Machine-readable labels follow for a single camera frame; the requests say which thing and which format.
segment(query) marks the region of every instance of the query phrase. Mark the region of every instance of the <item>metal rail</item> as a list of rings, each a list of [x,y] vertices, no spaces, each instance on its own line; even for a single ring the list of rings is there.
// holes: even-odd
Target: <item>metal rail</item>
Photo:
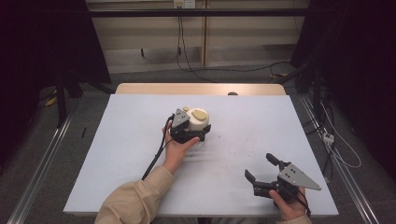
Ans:
[[[313,106],[312,106],[311,101],[306,96],[300,96],[300,99],[303,102],[303,105],[305,107],[305,110],[306,110],[309,118],[311,118],[313,120],[313,124],[314,124],[315,128],[317,128],[319,130],[319,128],[318,128],[319,124],[318,124],[317,120],[315,119],[314,112],[312,111]],[[318,135],[321,138],[322,132],[318,131]],[[328,151],[328,153],[330,153],[331,148],[327,144],[326,144],[326,150]],[[342,158],[336,147],[334,148],[333,152],[336,153],[339,158]],[[374,209],[372,208],[372,206],[370,205],[370,202],[367,200],[366,196],[362,192],[361,187],[359,187],[359,184],[356,182],[352,173],[350,173],[348,167],[346,165],[344,165],[341,161],[337,160],[334,157],[334,155],[332,155],[332,162],[333,162],[335,168],[337,169],[338,173],[340,174],[341,179],[343,180],[343,182],[346,186],[346,189],[352,198],[352,201],[354,202],[354,204],[358,208],[359,212],[361,213],[361,217],[363,218],[364,223],[379,224],[379,220],[375,216]]]
[[[93,18],[112,17],[304,17],[333,16],[336,10],[320,8],[182,8],[182,9],[91,9],[81,10],[40,10],[39,14]]]
[[[32,207],[32,204],[35,201],[35,196],[39,192],[40,187],[46,177],[46,174],[50,169],[52,161],[56,156],[56,152],[58,151],[58,148],[61,145],[62,140],[64,139],[64,135],[67,132],[72,116],[76,112],[77,107],[78,104],[76,104],[74,108],[72,108],[69,115],[66,117],[63,125],[60,128],[56,129],[55,134],[53,135],[52,140],[49,143],[49,146],[44,153],[43,158],[41,159],[41,162],[35,170],[35,174],[33,175],[20,200],[18,201],[7,224],[22,224],[25,221],[30,211],[30,208]]]

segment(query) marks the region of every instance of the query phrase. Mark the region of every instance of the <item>person's arm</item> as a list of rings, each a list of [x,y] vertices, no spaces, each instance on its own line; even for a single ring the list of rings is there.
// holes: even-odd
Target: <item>person's arm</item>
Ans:
[[[150,223],[155,218],[162,196],[173,183],[173,173],[199,138],[179,144],[166,131],[165,142],[168,144],[163,165],[155,167],[145,180],[126,183],[115,189],[103,202],[95,223]]]
[[[299,188],[299,191],[301,193],[297,197],[307,203],[304,197],[305,188]],[[305,207],[302,204],[296,200],[286,203],[275,190],[270,190],[270,196],[280,209],[281,221],[277,224],[312,224],[311,219],[305,214]]]

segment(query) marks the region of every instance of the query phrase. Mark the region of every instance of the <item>human hand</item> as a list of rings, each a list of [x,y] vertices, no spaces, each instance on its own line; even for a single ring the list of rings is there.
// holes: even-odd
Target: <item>human hand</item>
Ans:
[[[304,198],[305,188],[299,187],[299,191],[301,193],[298,193],[297,197],[303,203],[307,204],[307,201]],[[288,203],[286,203],[283,198],[280,197],[280,195],[273,189],[270,190],[270,196],[280,209],[280,218],[282,221],[289,221],[305,215],[305,207],[297,200],[291,199]]]
[[[165,154],[165,161],[163,162],[163,166],[173,174],[178,166],[183,161],[184,157],[186,156],[186,152],[190,147],[193,147],[195,144],[199,142],[199,137],[194,137],[190,139],[190,141],[180,144],[172,139],[171,134],[169,133],[169,129],[172,125],[172,122],[169,122],[168,127],[166,130],[163,129],[165,134],[165,143],[166,145],[166,154]]]

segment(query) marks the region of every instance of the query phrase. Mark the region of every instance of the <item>table surface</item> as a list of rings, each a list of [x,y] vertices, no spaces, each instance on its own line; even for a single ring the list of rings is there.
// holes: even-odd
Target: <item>table surface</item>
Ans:
[[[116,94],[286,95],[279,84],[122,83]]]
[[[126,86],[134,86],[134,91],[139,88],[149,91],[122,94],[131,92],[126,91]],[[278,216],[272,200],[254,196],[251,184],[244,177],[248,169],[258,181],[276,180],[278,168],[265,159],[266,153],[292,161],[322,186],[321,191],[308,189],[306,193],[313,216],[337,215],[332,195],[289,96],[284,91],[254,96],[254,90],[273,86],[252,84],[251,89],[249,86],[121,84],[122,89],[110,97],[64,211],[94,215],[114,188],[141,178],[157,152],[166,118],[175,113],[177,107],[188,105],[204,108],[209,113],[212,130],[200,147],[189,150],[175,174],[175,184],[163,197],[157,216]],[[229,91],[236,91],[239,96],[223,95]],[[162,162],[163,155],[157,164]]]

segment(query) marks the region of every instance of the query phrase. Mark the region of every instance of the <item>black stand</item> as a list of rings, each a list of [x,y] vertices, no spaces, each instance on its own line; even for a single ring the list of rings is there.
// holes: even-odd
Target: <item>black stand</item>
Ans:
[[[297,92],[307,92],[309,88],[314,85],[314,113],[317,118],[320,118],[322,108],[320,106],[320,79],[321,74],[319,71],[320,64],[330,50],[332,45],[332,36],[336,33],[337,17],[330,21],[326,32],[316,45],[315,49],[309,56],[306,63],[301,65],[295,71],[289,73],[287,76],[278,80],[277,84],[285,84],[287,81],[295,78]]]
[[[77,75],[75,72],[60,72],[57,76],[56,82],[59,115],[57,128],[60,128],[62,124],[64,124],[64,120],[67,116],[66,102],[64,99],[64,89],[67,89],[67,92],[69,93],[71,98],[81,98],[83,91],[78,85],[79,81],[88,83],[89,85],[95,87],[97,90],[102,91],[106,94],[113,94],[116,92],[115,90],[105,87],[102,84],[95,83],[84,76]]]

